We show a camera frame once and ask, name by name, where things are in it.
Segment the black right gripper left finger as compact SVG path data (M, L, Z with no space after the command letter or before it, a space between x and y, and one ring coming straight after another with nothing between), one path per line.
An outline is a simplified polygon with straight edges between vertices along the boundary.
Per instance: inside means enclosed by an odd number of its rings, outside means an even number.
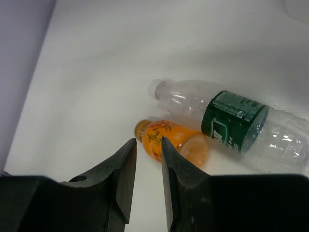
M68 182L45 176L0 179L3 232L122 232L129 223L137 141Z

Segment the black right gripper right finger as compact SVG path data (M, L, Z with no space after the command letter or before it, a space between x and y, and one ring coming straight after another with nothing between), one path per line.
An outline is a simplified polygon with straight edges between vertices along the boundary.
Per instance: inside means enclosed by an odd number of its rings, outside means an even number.
M170 232L306 232L309 180L299 174L209 175L162 139Z

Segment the orange juice bottle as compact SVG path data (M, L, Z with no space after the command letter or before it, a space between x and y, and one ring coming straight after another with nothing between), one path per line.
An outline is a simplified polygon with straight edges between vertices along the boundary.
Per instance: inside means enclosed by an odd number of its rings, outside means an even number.
M168 120L142 120L135 126L135 137L145 152L162 162L162 138L169 139L176 150L196 167L201 168L208 156L208 141L204 134Z

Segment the green label clear bottle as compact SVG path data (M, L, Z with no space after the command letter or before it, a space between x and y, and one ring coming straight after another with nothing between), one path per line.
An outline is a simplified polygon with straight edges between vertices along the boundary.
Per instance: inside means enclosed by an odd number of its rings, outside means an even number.
M149 95L175 122L280 173L308 174L309 123L202 80L156 79Z

